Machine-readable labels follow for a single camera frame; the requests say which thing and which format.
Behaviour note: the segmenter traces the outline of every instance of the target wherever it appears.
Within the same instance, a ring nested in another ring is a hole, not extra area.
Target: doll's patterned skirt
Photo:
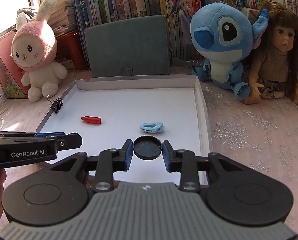
[[[282,98],[285,96],[286,82],[270,81],[265,78],[258,78],[259,84],[264,87],[258,88],[262,98]]]

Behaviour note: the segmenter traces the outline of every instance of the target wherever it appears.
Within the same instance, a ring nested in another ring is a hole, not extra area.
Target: gray ribbed surface
[[[264,228],[232,225],[211,213],[198,194],[181,192],[173,183],[120,183],[110,193],[95,194],[70,221],[47,228],[11,223],[0,236],[6,240],[286,240],[293,233],[283,223]]]

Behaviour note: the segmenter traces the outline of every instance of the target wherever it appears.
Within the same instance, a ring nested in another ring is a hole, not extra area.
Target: white tray
[[[193,75],[128,76],[77,80],[62,95],[63,107],[50,110],[37,132],[77,132],[83,139],[80,149],[60,151],[55,163],[78,151],[89,156],[102,150],[120,149],[127,139],[153,135],[168,140],[174,149],[187,149],[199,156],[211,151],[207,109],[199,80]],[[101,125],[85,123],[83,116],[100,117]],[[139,126],[163,122],[165,131],[148,134]],[[180,173],[166,172],[162,154],[152,161],[133,155],[128,172],[114,173],[114,179],[128,182],[174,182]],[[206,183],[200,174],[201,184]]]

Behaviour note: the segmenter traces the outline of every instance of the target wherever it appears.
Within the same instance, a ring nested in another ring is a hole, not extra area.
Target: table
[[[171,74],[190,73],[190,68],[171,68]],[[88,71],[69,73],[60,84],[58,95],[73,80],[90,77]],[[201,83],[201,87],[208,108],[213,151],[286,184],[294,195],[294,206],[286,224],[298,232],[298,106],[286,98],[245,106],[231,91],[222,90],[213,83]],[[50,102],[9,99],[0,105],[0,111],[6,107],[8,110],[1,115],[4,118],[2,130],[35,131],[48,112]],[[40,168],[35,164],[6,169],[4,186]],[[7,223],[3,215],[0,229]]]

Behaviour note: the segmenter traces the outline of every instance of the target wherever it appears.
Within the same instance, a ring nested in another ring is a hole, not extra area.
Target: stitch plush head
[[[268,25],[268,11],[263,10],[251,25],[239,10],[222,2],[208,4],[188,19],[179,12],[181,29],[196,50],[210,61],[233,63],[245,58],[260,44]]]
[[[17,33],[12,41],[12,57],[25,71],[33,71],[49,65],[57,53],[57,41],[47,20],[57,0],[43,0],[36,19],[27,23],[22,12],[17,17]]]

